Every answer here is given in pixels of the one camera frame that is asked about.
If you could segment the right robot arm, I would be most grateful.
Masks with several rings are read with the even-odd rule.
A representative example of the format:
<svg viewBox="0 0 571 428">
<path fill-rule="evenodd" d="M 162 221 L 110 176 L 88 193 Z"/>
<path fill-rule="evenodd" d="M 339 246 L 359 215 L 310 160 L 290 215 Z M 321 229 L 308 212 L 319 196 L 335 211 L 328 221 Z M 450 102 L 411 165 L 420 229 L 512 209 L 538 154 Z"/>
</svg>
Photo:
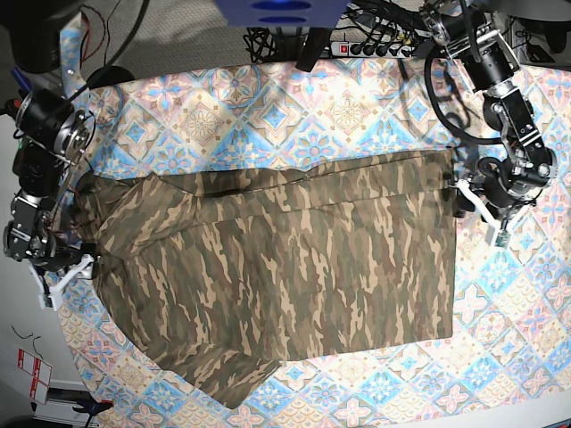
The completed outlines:
<svg viewBox="0 0 571 428">
<path fill-rule="evenodd" d="M 4 253 L 28 260 L 40 273 L 78 265 L 83 251 L 62 243 L 53 230 L 63 179 L 84 154 L 91 136 L 87 82 L 81 74 L 80 1 L 3 1 L 20 99 L 1 110 L 15 124 L 21 145 L 12 165 L 20 190 L 4 230 Z"/>
</svg>

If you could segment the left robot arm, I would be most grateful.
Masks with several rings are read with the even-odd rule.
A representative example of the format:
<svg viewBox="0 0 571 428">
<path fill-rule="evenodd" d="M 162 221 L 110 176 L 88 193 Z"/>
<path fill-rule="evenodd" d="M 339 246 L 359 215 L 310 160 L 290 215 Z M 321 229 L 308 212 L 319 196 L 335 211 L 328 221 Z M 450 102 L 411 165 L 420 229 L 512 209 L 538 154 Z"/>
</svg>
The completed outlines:
<svg viewBox="0 0 571 428">
<path fill-rule="evenodd" d="M 482 212 L 509 220 L 535 203 L 558 170 L 555 152 L 534 123 L 531 104 L 512 81 L 520 69 L 518 59 L 485 12 L 470 1 L 426 1 L 419 13 L 434 40 L 424 66 L 429 101 L 437 118 L 462 143 L 503 146 L 505 160 L 486 156 L 476 162 L 468 190 L 483 203 Z M 472 136 L 445 117 L 432 80 L 433 62 L 442 56 L 461 62 L 475 92 L 484 97 L 484 121 L 498 137 Z"/>
</svg>

